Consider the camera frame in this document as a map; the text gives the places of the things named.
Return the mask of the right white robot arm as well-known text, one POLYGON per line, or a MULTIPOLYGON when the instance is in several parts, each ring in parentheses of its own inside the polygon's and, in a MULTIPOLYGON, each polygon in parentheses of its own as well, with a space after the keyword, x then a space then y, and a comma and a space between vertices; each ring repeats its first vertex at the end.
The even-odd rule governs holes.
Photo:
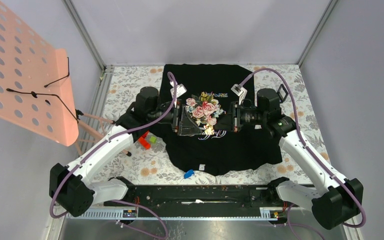
POLYGON ((223 129, 239 132, 243 126, 260 125, 268 131, 281 150, 289 154, 311 180, 313 189, 286 178, 269 183, 267 201, 279 206, 284 201, 310 211, 317 222, 331 230, 357 216, 364 216, 362 183, 331 166, 315 150, 299 129, 297 120, 282 113, 286 99, 279 90, 263 88, 257 92, 257 104, 247 104, 247 90, 235 84, 231 90, 239 97, 229 112, 220 119, 223 129))

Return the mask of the black floral t-shirt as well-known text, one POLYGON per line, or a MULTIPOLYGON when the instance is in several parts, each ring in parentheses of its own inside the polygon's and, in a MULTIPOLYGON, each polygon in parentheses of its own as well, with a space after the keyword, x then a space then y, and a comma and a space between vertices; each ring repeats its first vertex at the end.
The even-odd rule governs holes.
MULTIPOLYGON (((218 113, 227 112, 231 102, 238 99, 232 86, 251 73, 239 65, 166 64, 159 91, 162 103, 172 100, 169 72, 186 88, 186 93, 179 97, 183 103, 194 96, 215 98, 218 106, 204 108, 206 112, 216 110, 212 115, 213 122, 218 122, 218 113)), ((238 133, 219 130, 213 135, 179 136, 169 124, 158 123, 149 131, 162 138, 170 161, 184 172, 203 171, 218 176, 229 171, 256 170, 264 164, 276 165, 283 160, 279 144, 267 131, 254 126, 245 125, 238 133)))

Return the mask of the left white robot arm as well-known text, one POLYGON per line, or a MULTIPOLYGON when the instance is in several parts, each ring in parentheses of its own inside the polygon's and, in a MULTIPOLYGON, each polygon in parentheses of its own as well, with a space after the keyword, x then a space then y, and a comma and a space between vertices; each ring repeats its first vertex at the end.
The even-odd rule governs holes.
POLYGON ((93 183, 103 167, 121 151, 136 143, 154 124, 168 124, 179 136, 202 135, 203 130, 192 119, 186 105, 178 98, 186 92, 184 85, 172 88, 172 100, 160 102, 159 91, 144 87, 136 95, 127 111, 115 121, 113 127, 83 155, 63 166, 60 163, 50 170, 49 195, 52 198, 50 215, 58 203, 67 213, 78 217, 90 206, 118 200, 128 206, 135 200, 135 192, 119 179, 93 183))

